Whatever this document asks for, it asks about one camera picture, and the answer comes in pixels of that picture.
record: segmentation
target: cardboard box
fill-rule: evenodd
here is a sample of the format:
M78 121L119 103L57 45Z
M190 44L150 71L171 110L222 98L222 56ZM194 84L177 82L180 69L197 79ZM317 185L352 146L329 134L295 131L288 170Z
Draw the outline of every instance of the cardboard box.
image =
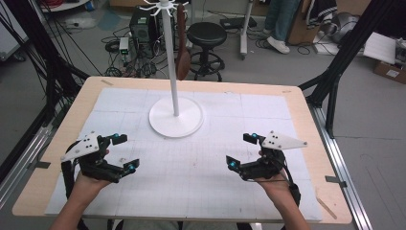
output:
M386 62L379 60L373 72L384 78L406 84L406 70L398 69Z

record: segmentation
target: white bracket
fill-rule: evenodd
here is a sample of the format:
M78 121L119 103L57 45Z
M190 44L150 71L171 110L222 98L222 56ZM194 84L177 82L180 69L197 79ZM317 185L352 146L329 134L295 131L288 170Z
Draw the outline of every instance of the white bracket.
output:
M61 162L73 160L75 158L87 155L99 150L98 135L94 132L84 136L75 146L73 146L66 154L60 157Z
M307 142L283 135L272 130L262 142L262 146L264 148L272 150L289 150L306 147Z

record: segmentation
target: black stool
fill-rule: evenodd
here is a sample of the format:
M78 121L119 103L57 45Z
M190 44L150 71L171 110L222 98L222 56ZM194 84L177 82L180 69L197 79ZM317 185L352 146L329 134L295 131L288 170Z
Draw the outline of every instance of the black stool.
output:
M209 50L224 43L227 39L226 31L212 22L198 22L189 27L187 37L191 43L200 46L203 50L191 55L191 71L195 73L194 80L196 81L198 76L217 74L218 81L222 81L218 71L224 69L224 61ZM195 56L199 56L199 61L193 61Z

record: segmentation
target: white sneaker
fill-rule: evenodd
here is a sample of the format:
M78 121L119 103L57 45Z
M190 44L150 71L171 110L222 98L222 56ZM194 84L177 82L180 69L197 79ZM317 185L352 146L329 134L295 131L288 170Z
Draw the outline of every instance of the white sneaker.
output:
M284 41L275 40L275 38L272 37L272 36L269 36L266 40L268 41L268 43L269 43L271 46L273 46L275 49L277 49L277 50L278 50L279 52L281 52L282 54L284 54L284 55L289 54L290 49L289 49L289 47L287 47L287 46L284 44Z
M266 30L265 28L263 28L262 32L266 35L270 35L271 31L270 30Z

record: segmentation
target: black stand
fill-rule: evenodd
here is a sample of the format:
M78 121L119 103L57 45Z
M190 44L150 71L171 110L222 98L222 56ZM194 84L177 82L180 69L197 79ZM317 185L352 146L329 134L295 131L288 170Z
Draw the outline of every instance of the black stand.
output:
M4 0L4 3L6 3L27 37L34 45L36 51L42 57L43 62L42 60L35 59L31 55L28 45L20 39L18 33L13 30L12 26L9 27L8 22L0 17L1 24L3 24L22 49L27 53L28 57L33 62L35 70L40 73L41 76L46 77L47 85L45 94L47 101L34 122L24 133L23 137L5 159L3 164L1 164L0 183L6 178L7 174L18 161L24 149L30 144L33 136L41 126L47 126L55 117L55 106L58 101L62 97L75 97L78 94L80 86L75 82L72 74L83 80L90 77L88 74L83 73L60 56L56 46L48 36L36 14L36 11L31 5L31 1Z
M75 97L80 91L80 86L75 82L72 74L83 80L86 80L89 75L83 73L60 56L28 0L5 0L4 2L45 62L47 76L46 106L48 111L45 124L49 124L55 116L55 105L58 100L61 97ZM61 92L56 90L57 83L62 89Z
M322 107L323 100L329 95L326 130L330 138L334 138L334 112L340 78L394 1L372 0L328 69L322 75L299 85L302 90L317 85L311 95L306 97L307 103L312 106Z

